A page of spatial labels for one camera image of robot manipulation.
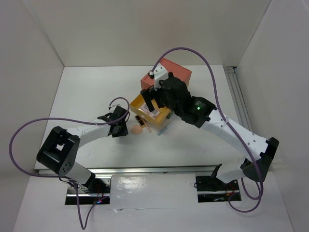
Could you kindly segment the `nail sticker packet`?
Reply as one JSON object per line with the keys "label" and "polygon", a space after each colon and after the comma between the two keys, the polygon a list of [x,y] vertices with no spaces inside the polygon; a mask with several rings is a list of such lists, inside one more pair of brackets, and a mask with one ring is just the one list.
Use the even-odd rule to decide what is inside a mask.
{"label": "nail sticker packet", "polygon": [[150,112],[148,106],[146,103],[144,103],[141,107],[140,110],[142,110],[146,115],[148,115],[152,119],[156,119],[160,115],[160,111],[154,109],[152,112]]}

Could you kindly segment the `yellow drawer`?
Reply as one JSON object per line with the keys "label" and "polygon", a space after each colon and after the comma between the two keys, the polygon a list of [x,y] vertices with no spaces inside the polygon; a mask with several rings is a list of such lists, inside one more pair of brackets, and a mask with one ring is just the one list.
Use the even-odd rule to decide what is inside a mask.
{"label": "yellow drawer", "polygon": [[154,109],[160,111],[160,115],[156,119],[150,118],[148,115],[146,115],[142,110],[140,110],[140,107],[144,104],[144,99],[141,94],[139,94],[130,104],[130,110],[134,112],[135,114],[141,116],[144,116],[145,120],[152,125],[159,127],[163,121],[168,117],[170,114],[170,110],[167,107],[164,108],[158,108],[155,100],[152,100],[152,103],[154,105]]}

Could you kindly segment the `round pink powder puff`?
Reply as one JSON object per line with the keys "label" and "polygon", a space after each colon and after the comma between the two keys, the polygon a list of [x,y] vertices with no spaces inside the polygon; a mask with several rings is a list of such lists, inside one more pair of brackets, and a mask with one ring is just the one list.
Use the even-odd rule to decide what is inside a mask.
{"label": "round pink powder puff", "polygon": [[143,131],[143,128],[140,126],[140,125],[134,125],[132,128],[131,128],[131,132],[132,134],[134,135],[139,135],[141,134]]}

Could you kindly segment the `red top drawer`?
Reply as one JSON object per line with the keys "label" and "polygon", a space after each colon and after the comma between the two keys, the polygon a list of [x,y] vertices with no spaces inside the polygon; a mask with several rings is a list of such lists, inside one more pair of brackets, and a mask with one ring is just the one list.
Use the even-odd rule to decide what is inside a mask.
{"label": "red top drawer", "polygon": [[[174,63],[166,58],[160,60],[160,64],[164,66],[168,72],[172,72],[174,77],[179,78],[180,80],[184,81],[187,86],[189,86],[190,78],[192,71]],[[140,81],[141,89],[148,89],[154,84],[154,80],[146,74]]]}

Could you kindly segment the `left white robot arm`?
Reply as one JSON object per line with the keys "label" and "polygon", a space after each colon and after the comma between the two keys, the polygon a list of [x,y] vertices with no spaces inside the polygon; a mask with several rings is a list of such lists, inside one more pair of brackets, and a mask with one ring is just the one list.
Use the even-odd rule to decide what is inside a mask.
{"label": "left white robot arm", "polygon": [[54,127],[43,145],[36,160],[53,171],[59,178],[67,177],[85,193],[107,192],[108,186],[89,169],[76,161],[79,148],[100,138],[128,135],[126,126],[127,110],[120,105],[109,108],[109,112],[99,116],[93,125],[82,125],[64,129]]}

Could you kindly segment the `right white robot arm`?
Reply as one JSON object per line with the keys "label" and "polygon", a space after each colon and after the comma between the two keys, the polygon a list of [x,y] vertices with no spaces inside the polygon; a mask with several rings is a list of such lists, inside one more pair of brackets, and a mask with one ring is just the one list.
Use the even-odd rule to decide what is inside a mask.
{"label": "right white robot arm", "polygon": [[279,146],[277,139],[258,136],[221,115],[212,102],[192,96],[185,82],[177,77],[161,81],[159,89],[150,87],[140,93],[149,111],[155,109],[152,103],[155,100],[159,108],[167,107],[184,122],[211,132],[244,155],[242,159],[215,168],[211,177],[213,188],[222,189],[227,183],[245,177],[264,182]]}

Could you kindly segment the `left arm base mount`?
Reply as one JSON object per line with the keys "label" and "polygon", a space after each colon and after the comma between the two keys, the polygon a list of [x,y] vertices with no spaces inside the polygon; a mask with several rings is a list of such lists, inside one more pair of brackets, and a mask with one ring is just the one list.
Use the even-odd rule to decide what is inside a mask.
{"label": "left arm base mount", "polygon": [[[80,205],[107,205],[110,204],[111,176],[98,176],[94,186],[89,190],[77,183]],[[65,205],[77,205],[76,191],[73,185],[68,185]]]}

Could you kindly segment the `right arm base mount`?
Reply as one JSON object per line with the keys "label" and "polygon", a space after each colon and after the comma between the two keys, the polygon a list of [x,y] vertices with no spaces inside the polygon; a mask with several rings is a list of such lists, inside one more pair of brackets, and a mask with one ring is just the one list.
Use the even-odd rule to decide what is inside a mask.
{"label": "right arm base mount", "polygon": [[226,184],[211,176],[196,176],[194,187],[197,190],[198,203],[218,203],[230,201],[241,201],[239,184],[233,180]]}

